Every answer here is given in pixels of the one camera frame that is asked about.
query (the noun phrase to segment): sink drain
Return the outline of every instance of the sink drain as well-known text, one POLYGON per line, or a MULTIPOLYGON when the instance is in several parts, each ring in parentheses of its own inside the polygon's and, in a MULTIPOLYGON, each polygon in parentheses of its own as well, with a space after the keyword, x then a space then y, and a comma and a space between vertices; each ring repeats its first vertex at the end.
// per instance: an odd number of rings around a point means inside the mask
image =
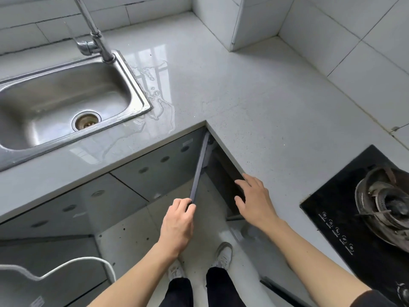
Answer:
POLYGON ((92 111, 81 112, 72 121, 72 128, 75 131, 95 125, 101 121, 101 116, 92 111))

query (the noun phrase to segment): white sneaker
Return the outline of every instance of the white sneaker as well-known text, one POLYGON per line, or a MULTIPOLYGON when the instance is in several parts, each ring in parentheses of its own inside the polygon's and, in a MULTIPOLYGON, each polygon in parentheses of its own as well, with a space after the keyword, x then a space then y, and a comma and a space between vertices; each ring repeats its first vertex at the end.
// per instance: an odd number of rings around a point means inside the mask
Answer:
POLYGON ((216 261, 212 267, 228 270, 233 257, 233 246, 228 242, 222 242, 216 251, 216 261))
POLYGON ((175 278, 186 278, 181 262, 176 259, 168 269, 169 280, 172 281, 175 278))

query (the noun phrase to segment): white countertop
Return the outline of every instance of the white countertop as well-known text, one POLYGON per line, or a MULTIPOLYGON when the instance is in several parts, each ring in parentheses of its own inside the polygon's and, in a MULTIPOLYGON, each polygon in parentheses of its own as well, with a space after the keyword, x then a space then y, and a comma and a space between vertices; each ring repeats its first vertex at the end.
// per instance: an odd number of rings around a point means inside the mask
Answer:
MULTIPOLYGON (((0 222, 207 124, 279 216, 346 268, 299 204, 370 144, 409 171, 405 147, 279 38, 229 53, 192 13, 106 37, 154 109, 1 172, 0 222)), ((2 56, 0 77, 75 58, 72 42, 2 56)))

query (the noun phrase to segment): cord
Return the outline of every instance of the cord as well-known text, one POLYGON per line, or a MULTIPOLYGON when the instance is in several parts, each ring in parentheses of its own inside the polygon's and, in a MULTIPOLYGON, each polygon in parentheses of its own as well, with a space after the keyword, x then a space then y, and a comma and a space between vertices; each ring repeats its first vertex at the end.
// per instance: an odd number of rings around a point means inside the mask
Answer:
POLYGON ((82 261, 85 259, 93 259, 95 261, 99 261, 104 263, 106 266, 108 266, 108 268, 111 271, 112 277, 114 278, 114 282, 117 280, 117 277, 115 275, 115 271, 114 268, 111 266, 110 263, 108 263, 107 261, 105 261, 104 259, 100 259, 100 258, 95 258, 93 256, 86 256, 84 258, 76 258, 76 259, 72 259, 64 264, 61 264, 60 266, 58 266, 57 268, 54 268, 52 271, 49 271, 48 273, 46 273, 45 275, 41 276, 41 277, 37 277, 35 275, 33 275, 32 273, 30 273, 27 269, 25 269, 24 267, 18 266, 18 265, 5 265, 5 264, 0 264, 0 271, 1 270, 13 270, 13 271, 18 271, 20 274, 24 275, 25 277, 34 280, 34 281, 40 281, 43 280, 45 278, 47 278, 50 274, 55 273, 57 270, 59 270, 60 268, 63 268, 64 266, 67 266, 68 264, 77 262, 77 261, 82 261))

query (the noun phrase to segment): black sleeve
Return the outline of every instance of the black sleeve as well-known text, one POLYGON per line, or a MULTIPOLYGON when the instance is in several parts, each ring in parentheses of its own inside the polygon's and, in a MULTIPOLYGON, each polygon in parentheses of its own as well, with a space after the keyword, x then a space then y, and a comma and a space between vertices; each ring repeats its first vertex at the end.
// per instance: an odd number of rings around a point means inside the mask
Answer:
POLYGON ((351 307, 397 307, 380 292, 375 290, 367 291, 358 296, 351 307))

